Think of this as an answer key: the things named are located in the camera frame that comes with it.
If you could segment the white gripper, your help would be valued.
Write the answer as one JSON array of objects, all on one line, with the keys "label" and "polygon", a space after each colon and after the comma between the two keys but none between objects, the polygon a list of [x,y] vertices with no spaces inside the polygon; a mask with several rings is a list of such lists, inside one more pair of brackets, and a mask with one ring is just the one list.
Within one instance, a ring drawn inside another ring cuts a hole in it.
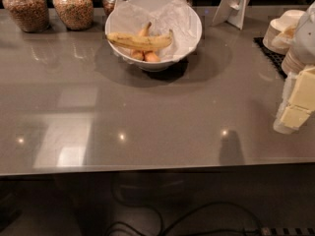
[{"label": "white gripper", "polygon": [[289,72],[284,82],[283,100],[273,128],[282,134],[292,134],[309,119],[315,110],[315,2],[301,16],[290,47],[298,47],[307,65],[299,73]]}]

